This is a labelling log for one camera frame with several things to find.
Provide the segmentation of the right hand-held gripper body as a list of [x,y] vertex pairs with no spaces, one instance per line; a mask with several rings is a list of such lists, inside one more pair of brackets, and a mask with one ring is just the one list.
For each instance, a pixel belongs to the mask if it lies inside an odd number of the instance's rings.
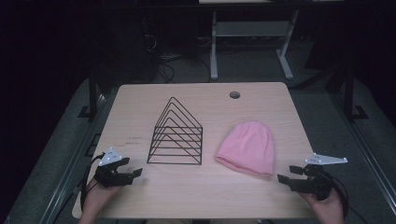
[[307,176],[306,185],[302,189],[298,189],[298,192],[314,194],[319,201],[323,201],[329,197],[331,189],[334,189],[344,201],[348,199],[345,186],[337,178],[324,170],[325,165],[348,163],[347,158],[337,158],[314,153],[305,159],[304,163],[304,175]]

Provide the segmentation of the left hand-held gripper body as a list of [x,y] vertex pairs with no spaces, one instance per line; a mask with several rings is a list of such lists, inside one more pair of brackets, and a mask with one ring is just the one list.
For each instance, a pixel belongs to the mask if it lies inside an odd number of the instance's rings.
[[96,168],[94,179],[103,187],[120,187],[131,185],[132,178],[128,178],[127,174],[118,172],[119,166],[117,161],[124,157],[113,147],[111,147],[102,157]]

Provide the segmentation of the person's left hand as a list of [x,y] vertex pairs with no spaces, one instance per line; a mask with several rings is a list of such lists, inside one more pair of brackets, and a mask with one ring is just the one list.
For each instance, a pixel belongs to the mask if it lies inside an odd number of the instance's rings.
[[82,215],[97,217],[120,190],[121,187],[103,187],[95,179],[92,179],[87,186]]

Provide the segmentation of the person's right hand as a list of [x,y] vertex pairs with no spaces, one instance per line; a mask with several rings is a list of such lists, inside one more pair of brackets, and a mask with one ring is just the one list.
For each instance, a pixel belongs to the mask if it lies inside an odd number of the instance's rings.
[[334,189],[323,201],[318,201],[313,194],[300,193],[300,196],[308,203],[320,224],[345,223],[342,201]]

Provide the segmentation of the pink knit beanie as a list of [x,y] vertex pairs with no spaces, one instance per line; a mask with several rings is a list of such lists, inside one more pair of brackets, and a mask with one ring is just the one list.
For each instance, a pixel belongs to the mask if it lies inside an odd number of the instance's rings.
[[257,120],[235,125],[220,144],[215,160],[239,173],[272,176],[275,144],[269,128]]

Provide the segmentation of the black metal stand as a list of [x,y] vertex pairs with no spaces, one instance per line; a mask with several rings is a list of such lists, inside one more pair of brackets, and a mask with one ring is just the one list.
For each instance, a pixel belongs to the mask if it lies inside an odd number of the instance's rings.
[[90,72],[88,81],[89,81],[89,104],[83,106],[80,109],[78,116],[80,118],[93,120],[97,113],[97,89],[96,89],[96,79],[95,79],[94,70]]
[[368,119],[367,114],[360,105],[353,104],[354,97],[354,64],[348,58],[345,65],[345,91],[344,91],[344,112],[350,122],[356,119]]

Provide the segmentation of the aluminium rail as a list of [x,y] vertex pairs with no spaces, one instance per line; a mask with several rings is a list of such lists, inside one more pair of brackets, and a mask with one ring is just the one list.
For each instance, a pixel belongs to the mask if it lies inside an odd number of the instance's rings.
[[39,224],[55,224],[66,206],[72,203],[73,197],[78,196],[80,181],[86,174],[87,164],[91,161],[100,138],[99,121],[106,101],[107,98],[99,93],[96,100],[90,101],[89,105],[84,105],[79,110],[77,120],[81,120],[84,126],[72,147],[71,156],[67,159]]
[[371,151],[371,148],[364,139],[356,123],[351,121],[347,117],[346,113],[344,112],[342,100],[340,99],[340,97],[337,95],[332,95],[331,99],[335,104],[335,107],[337,108],[341,118],[343,119],[344,123],[346,124],[353,138],[355,139],[357,145],[359,146],[361,155],[363,156],[363,159],[367,164],[368,169],[372,173],[373,179],[375,180],[381,193],[387,201],[392,213],[396,216],[396,189],[391,185],[388,177],[386,176],[379,162],[375,158],[375,155]]

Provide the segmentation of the white metal desk frame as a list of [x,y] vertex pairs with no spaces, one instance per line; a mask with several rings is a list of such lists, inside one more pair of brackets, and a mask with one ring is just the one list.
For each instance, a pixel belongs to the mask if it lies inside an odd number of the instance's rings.
[[286,80],[293,79],[286,53],[299,15],[294,10],[288,21],[219,21],[217,12],[212,13],[210,78],[219,78],[217,60],[218,37],[283,37],[284,44],[276,50],[276,57],[281,65]]

